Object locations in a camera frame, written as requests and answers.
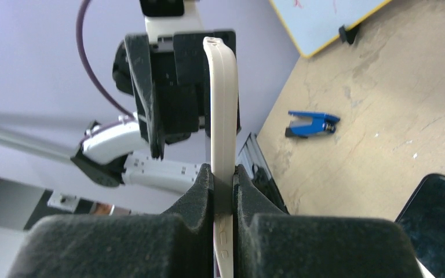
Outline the black phone case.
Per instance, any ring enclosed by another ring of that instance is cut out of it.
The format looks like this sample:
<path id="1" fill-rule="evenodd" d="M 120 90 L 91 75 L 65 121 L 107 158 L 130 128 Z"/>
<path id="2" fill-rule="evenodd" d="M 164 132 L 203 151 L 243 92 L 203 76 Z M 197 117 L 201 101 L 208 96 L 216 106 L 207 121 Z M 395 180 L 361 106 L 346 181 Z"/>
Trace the black phone case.
<path id="1" fill-rule="evenodd" d="M 425 277 L 445 277 L 445 175 L 426 175 L 395 222 L 407 236 Z"/>

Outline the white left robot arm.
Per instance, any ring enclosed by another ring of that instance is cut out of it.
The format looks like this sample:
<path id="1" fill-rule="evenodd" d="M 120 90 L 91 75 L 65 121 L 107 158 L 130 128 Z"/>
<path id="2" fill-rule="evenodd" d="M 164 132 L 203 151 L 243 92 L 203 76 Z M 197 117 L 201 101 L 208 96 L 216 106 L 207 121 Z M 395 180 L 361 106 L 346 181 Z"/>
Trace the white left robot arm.
<path id="1" fill-rule="evenodd" d="M 210 134 L 210 74 L 206 37 L 236 50 L 234 30 L 178 32 L 155 43 L 133 34 L 119 45 L 112 76 L 136 111 L 117 122 L 92 122 L 71 158 L 97 185 L 143 184 L 186 191 L 199 166 L 165 162 L 164 148 L 203 130 Z"/>

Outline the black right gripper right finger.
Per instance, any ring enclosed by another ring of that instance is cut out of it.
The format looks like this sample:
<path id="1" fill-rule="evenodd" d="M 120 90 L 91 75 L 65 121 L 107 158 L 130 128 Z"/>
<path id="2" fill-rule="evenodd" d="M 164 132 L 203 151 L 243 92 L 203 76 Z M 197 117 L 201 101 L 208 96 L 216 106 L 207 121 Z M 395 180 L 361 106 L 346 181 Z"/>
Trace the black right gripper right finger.
<path id="1" fill-rule="evenodd" d="M 234 174 L 236 277 L 421 277 L 409 238 L 378 218 L 290 215 Z"/>

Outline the clear phone case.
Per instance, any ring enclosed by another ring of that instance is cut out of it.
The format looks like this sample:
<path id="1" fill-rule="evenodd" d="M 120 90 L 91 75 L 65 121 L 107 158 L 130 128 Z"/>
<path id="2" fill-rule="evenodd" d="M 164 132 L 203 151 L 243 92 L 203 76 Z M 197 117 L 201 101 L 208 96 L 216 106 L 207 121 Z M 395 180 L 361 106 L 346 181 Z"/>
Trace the clear phone case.
<path id="1" fill-rule="evenodd" d="M 213 245 L 221 277 L 234 276 L 232 179 L 236 162 L 238 66 L 220 38 L 205 37 L 210 75 L 210 156 L 214 177 Z"/>

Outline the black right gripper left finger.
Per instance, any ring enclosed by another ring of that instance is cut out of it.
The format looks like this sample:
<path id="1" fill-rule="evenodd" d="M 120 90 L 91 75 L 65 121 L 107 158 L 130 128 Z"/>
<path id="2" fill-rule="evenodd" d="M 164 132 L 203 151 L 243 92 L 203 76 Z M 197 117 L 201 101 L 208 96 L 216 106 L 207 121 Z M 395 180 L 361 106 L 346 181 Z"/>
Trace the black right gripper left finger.
<path id="1" fill-rule="evenodd" d="M 9 277 L 212 277 L 213 187 L 203 164 L 160 214 L 53 215 L 29 231 Z"/>

